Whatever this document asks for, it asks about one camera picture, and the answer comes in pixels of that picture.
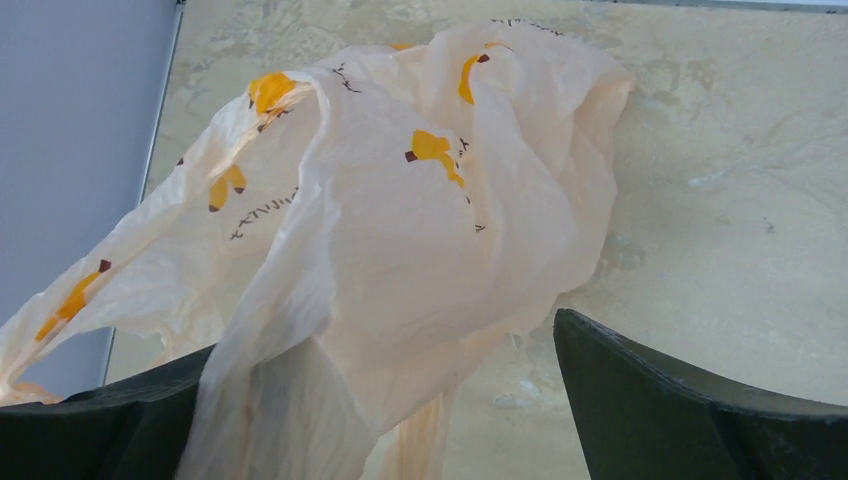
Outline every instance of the white plastic bag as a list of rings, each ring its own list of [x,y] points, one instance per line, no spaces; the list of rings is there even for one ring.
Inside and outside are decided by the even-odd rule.
[[[398,424],[383,478],[438,478],[456,387],[594,271],[630,86],[516,21],[257,79],[2,327],[4,399],[81,331],[220,340],[178,478],[356,479]]]

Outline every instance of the beige marble surface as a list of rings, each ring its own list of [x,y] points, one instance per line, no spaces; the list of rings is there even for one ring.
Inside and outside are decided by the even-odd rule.
[[[352,43],[426,42],[461,21],[517,17],[609,51],[638,78],[616,136],[620,195],[598,273],[561,303],[736,380],[848,404],[848,16],[562,0],[193,1],[148,188],[262,73]],[[119,334],[110,380],[156,350]],[[546,327],[469,379],[451,428],[445,478],[587,478]]]

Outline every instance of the printed pattern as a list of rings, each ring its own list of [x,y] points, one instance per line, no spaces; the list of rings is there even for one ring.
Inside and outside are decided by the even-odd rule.
[[[492,47],[495,47],[495,46],[504,46],[504,45],[501,44],[501,43],[498,43],[498,42],[489,42],[485,45],[485,48],[488,49],[488,48],[492,48]],[[491,57],[489,57],[488,54],[483,53],[481,55],[474,55],[473,57],[466,60],[465,63],[462,65],[462,73],[460,74],[460,78],[459,78],[459,96],[462,97],[463,100],[465,100],[467,103],[470,103],[471,105],[474,105],[474,96],[471,94],[471,83],[470,83],[471,69],[474,67],[475,64],[486,63],[489,60],[491,60]]]
[[[492,22],[500,23],[501,25],[506,25],[506,26],[509,26],[509,27],[511,27],[513,25],[518,25],[519,23],[524,23],[525,25],[530,25],[531,27],[538,28],[539,30],[541,30],[543,32],[552,33],[557,37],[562,36],[562,33],[558,32],[558,31],[556,31],[552,28],[543,27],[543,26],[539,25],[538,23],[528,22],[526,20],[521,20],[520,18],[510,19],[510,20],[494,19],[494,20],[492,20]]]
[[[348,92],[362,93],[361,90],[357,90],[350,85],[350,80],[348,80],[347,77],[344,74],[344,62],[342,62],[342,64],[339,65],[339,68],[334,68],[333,73],[335,73],[336,75],[339,76],[339,78],[342,79],[342,86],[345,87],[345,89],[347,89]]]
[[[108,271],[112,268],[112,263],[108,260],[100,260],[100,268],[94,272],[80,280],[74,288],[71,290],[71,293],[65,298],[65,301],[62,303],[62,306],[56,310],[56,313],[50,316],[44,325],[41,326],[41,329],[38,330],[38,333],[35,335],[35,341],[40,342],[47,338],[52,332],[54,332],[57,327],[60,325],[65,325],[80,312],[87,305],[87,300],[85,298],[85,289],[88,288],[97,277],[99,277],[103,272]]]
[[[238,194],[241,194],[247,188],[247,179],[244,178],[244,173],[238,165],[233,165],[227,169],[209,188],[210,212],[215,213],[224,208],[224,204],[227,203],[229,184],[232,184],[233,190]]]
[[[448,180],[456,182],[459,188],[465,188],[465,179],[457,173],[459,164],[448,153],[450,148],[447,138],[437,137],[424,130],[416,130],[412,134],[412,150],[406,152],[406,161],[436,160],[444,167]]]
[[[287,77],[282,72],[273,72],[263,75],[250,82],[247,88],[247,96],[250,103],[247,108],[256,107],[256,113],[266,116],[267,119],[257,127],[260,133],[268,128],[275,118],[280,118],[284,113],[289,113],[287,106],[278,106],[280,99],[294,90],[297,82]]]
[[[262,219],[263,217],[271,215],[285,206],[291,205],[292,202],[294,202],[294,197],[297,196],[298,190],[299,187],[294,187],[294,191],[288,197],[273,199],[270,202],[247,212],[247,215],[239,220],[238,227],[236,227],[235,231],[233,231],[230,235],[230,240],[244,238],[242,228],[248,225],[253,225],[254,222]]]

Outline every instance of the crumpled plastic bag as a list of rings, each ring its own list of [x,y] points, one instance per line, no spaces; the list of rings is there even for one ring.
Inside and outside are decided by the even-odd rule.
[[[218,342],[177,478],[356,479],[396,426],[382,478],[439,478],[457,387],[595,269],[631,85],[520,21],[261,77],[0,328],[0,398],[102,326]]]

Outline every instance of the yellow duck print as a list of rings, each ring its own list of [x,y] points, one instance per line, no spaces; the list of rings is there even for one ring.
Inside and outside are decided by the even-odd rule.
[[[62,303],[62,306],[56,310],[56,313],[50,316],[44,325],[41,326],[41,329],[38,333],[35,334],[35,341],[40,342],[44,340],[47,335],[50,335],[59,324],[66,324],[73,320],[73,318],[87,305],[87,300],[85,298],[85,289],[88,288],[97,277],[99,277],[103,272],[106,272],[112,267],[112,263],[108,260],[100,261],[100,268],[94,272],[83,278],[79,281],[74,288],[71,290],[71,293],[65,298],[65,301]]]
[[[485,48],[492,48],[495,46],[503,46],[498,42],[489,42],[485,45]],[[481,55],[474,55],[465,61],[462,65],[462,73],[459,77],[459,96],[462,97],[463,100],[474,105],[474,96],[471,94],[471,68],[474,67],[475,63],[486,63],[491,60],[489,55],[483,53]]]
[[[412,134],[412,150],[406,152],[406,161],[437,160],[448,174],[448,180],[456,182],[459,188],[465,188],[465,179],[457,173],[457,164],[448,154],[450,142],[445,137],[437,137],[424,130]]]
[[[244,178],[244,173],[238,165],[228,168],[209,188],[210,212],[215,213],[224,208],[224,204],[227,203],[228,184],[232,184],[233,190],[238,194],[241,194],[247,188],[247,179]]]
[[[297,82],[282,72],[263,75],[250,82],[247,89],[247,96],[250,99],[248,108],[253,108],[256,105],[256,113],[279,117],[286,113],[286,110],[285,107],[275,107],[275,105],[296,86]]]

